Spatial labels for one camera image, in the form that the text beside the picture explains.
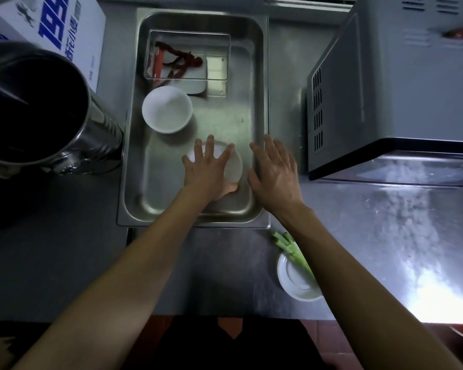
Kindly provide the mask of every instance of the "white bowl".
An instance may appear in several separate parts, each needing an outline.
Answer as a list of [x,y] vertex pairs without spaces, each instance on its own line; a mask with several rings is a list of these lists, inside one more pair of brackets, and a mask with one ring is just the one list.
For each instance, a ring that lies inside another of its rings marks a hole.
[[191,120],[192,102],[180,88],[163,86],[148,93],[142,103],[142,117],[161,134],[174,134]]
[[[218,158],[219,156],[222,155],[222,153],[225,151],[227,148],[228,144],[225,142],[214,142],[214,158]],[[206,143],[203,142],[202,144],[202,154],[206,152]],[[195,161],[195,153],[194,149],[192,148],[189,153],[187,153],[187,157],[191,162]],[[226,166],[225,166],[225,172],[223,173],[223,176],[227,181],[230,183],[238,183],[240,178],[242,177],[242,170],[243,170],[243,164],[242,164],[242,159],[236,149],[234,152],[231,154],[230,159],[228,160]]]
[[322,297],[316,280],[283,252],[278,259],[278,279],[285,292],[298,301],[316,301]]

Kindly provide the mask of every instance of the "hand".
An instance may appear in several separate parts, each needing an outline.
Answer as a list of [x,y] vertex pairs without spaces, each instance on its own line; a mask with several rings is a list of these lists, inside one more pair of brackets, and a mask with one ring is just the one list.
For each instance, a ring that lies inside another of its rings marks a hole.
[[187,156],[182,157],[185,166],[184,186],[193,186],[198,194],[206,200],[221,199],[227,193],[234,192],[238,188],[237,183],[225,180],[223,173],[225,166],[235,146],[228,145],[219,158],[214,158],[214,136],[209,135],[206,141],[206,151],[202,155],[202,140],[196,139],[194,145],[195,162],[191,162]]
[[261,180],[250,169],[248,181],[262,206],[278,217],[283,211],[303,204],[297,162],[279,140],[273,142],[269,135],[265,135],[264,140],[265,150],[254,142],[250,143],[250,148],[259,161]]

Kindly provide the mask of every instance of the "rectangular metal tray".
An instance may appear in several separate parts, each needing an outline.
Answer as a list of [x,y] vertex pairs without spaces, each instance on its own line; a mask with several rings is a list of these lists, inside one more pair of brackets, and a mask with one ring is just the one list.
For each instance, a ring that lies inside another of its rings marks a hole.
[[[199,216],[198,226],[268,228],[270,216],[255,200],[247,170],[258,171],[249,143],[263,145],[269,133],[268,19],[218,12],[138,9],[138,33],[132,110],[125,131],[118,224],[152,223],[183,186],[181,157],[194,140],[213,134],[235,143],[243,161],[237,192],[211,203]],[[230,35],[228,80],[207,95],[191,96],[191,123],[173,135],[161,135],[144,122],[141,106],[150,90],[144,78],[145,55],[151,30],[204,31]]]

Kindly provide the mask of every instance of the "kitchen counter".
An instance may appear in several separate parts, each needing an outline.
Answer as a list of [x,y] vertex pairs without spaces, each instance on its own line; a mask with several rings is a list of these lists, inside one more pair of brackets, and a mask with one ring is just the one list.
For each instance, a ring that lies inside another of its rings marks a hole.
[[[100,4],[106,32],[98,94],[124,121],[136,6]],[[463,188],[310,182],[305,176],[302,88],[335,30],[270,20],[270,133],[300,161],[306,204],[357,260],[420,320],[463,323]],[[117,259],[127,234],[116,225],[119,176],[118,169],[52,178],[36,193],[42,204],[0,230],[0,319],[54,320]],[[272,228],[281,229],[274,218]],[[278,254],[266,230],[195,228],[154,313],[333,319],[324,299],[299,302],[281,289]]]

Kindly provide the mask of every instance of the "stainless steel canister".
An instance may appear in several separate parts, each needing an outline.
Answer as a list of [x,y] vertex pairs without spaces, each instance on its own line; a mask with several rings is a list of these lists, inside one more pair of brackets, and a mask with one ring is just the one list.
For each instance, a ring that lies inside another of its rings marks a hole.
[[89,173],[121,158],[122,130],[66,58],[0,44],[0,164]]

